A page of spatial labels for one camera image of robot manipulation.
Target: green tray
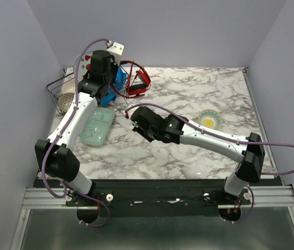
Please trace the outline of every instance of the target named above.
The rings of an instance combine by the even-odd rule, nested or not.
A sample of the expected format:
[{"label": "green tray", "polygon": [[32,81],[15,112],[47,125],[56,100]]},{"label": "green tray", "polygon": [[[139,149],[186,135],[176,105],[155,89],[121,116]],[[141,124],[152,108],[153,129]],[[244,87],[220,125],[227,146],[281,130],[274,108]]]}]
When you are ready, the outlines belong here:
[{"label": "green tray", "polygon": [[96,108],[86,121],[80,134],[81,142],[92,146],[102,146],[114,119],[114,112],[108,108]]}]

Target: marble countertop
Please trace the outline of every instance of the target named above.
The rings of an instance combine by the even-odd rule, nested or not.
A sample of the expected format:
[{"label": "marble countertop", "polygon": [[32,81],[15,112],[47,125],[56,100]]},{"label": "marble countertop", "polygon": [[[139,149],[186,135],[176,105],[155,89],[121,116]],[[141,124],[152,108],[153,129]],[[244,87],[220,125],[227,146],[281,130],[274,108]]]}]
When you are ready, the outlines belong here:
[{"label": "marble countertop", "polygon": [[[222,118],[220,131],[249,135],[261,134],[257,116],[238,68],[146,68],[151,78],[147,96],[128,103],[154,103],[198,122],[204,109],[215,109]],[[132,131],[123,116],[127,103],[122,97],[108,108],[116,116],[103,146],[93,147],[76,141],[74,154],[80,170],[90,179],[212,179],[225,178],[236,163],[218,153],[190,145],[149,143]],[[165,117],[168,114],[154,109]],[[53,129],[62,116],[55,115]],[[268,155],[263,171],[275,171]]]}]

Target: wall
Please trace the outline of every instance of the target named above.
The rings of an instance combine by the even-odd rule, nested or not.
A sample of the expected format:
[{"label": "wall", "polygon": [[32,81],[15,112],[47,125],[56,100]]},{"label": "wall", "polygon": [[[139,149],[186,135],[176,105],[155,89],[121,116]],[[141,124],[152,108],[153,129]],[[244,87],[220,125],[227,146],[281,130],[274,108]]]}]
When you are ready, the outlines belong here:
[{"label": "wall", "polygon": [[[294,0],[284,5],[248,76],[269,141],[294,143]],[[272,150],[279,171],[294,168],[294,150]],[[294,174],[284,180],[294,185]]]},{"label": "wall", "polygon": [[0,250],[10,248],[25,187],[36,173],[33,147],[54,112],[45,86],[61,74],[27,2],[0,1]]},{"label": "wall", "polygon": [[65,67],[100,37],[145,66],[248,66],[285,1],[28,0]]}]

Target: red headphones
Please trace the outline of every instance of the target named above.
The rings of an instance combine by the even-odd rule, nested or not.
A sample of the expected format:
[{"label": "red headphones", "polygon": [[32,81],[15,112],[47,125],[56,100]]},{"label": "red headphones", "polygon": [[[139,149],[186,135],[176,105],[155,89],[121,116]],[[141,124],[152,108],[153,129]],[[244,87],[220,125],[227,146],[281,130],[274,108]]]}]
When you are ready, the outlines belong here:
[{"label": "red headphones", "polygon": [[[120,65],[125,65],[125,64],[131,64],[131,71],[127,80],[127,97],[129,98],[132,95],[139,96],[140,94],[145,93],[147,90],[149,90],[151,80],[147,71],[144,69],[144,67],[137,64],[134,61],[129,61],[129,60],[120,61]],[[136,84],[136,85],[133,85],[132,83],[132,86],[131,86],[131,76],[132,76],[132,70],[134,65],[137,66],[140,70],[136,71],[136,75],[134,77],[133,83],[137,77],[139,77],[142,83]]]}]

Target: wire dish rack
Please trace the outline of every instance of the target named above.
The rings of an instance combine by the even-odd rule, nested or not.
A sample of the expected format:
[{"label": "wire dish rack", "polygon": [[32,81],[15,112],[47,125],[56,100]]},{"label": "wire dish rack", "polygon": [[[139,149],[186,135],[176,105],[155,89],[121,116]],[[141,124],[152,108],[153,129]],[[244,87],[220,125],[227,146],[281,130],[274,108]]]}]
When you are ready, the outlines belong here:
[{"label": "wire dish rack", "polygon": [[[116,82],[113,85],[118,92],[120,92],[122,90],[122,88],[126,85],[128,75],[129,74],[127,73],[127,71],[122,66],[120,66],[118,69],[117,76],[116,76]],[[59,106],[59,99],[63,95],[61,90],[65,84],[68,84],[68,82],[70,82],[70,81],[74,81],[74,79],[75,79],[75,76],[74,76],[73,72],[68,73],[67,70],[64,70],[63,77],[55,80],[54,82],[49,83],[46,86],[46,90],[48,91],[58,113],[63,116],[65,115],[65,113],[67,111],[62,110]],[[117,96],[116,93],[109,87],[108,94],[103,97],[100,104],[102,106],[106,107],[110,101],[116,100],[116,96]]]}]

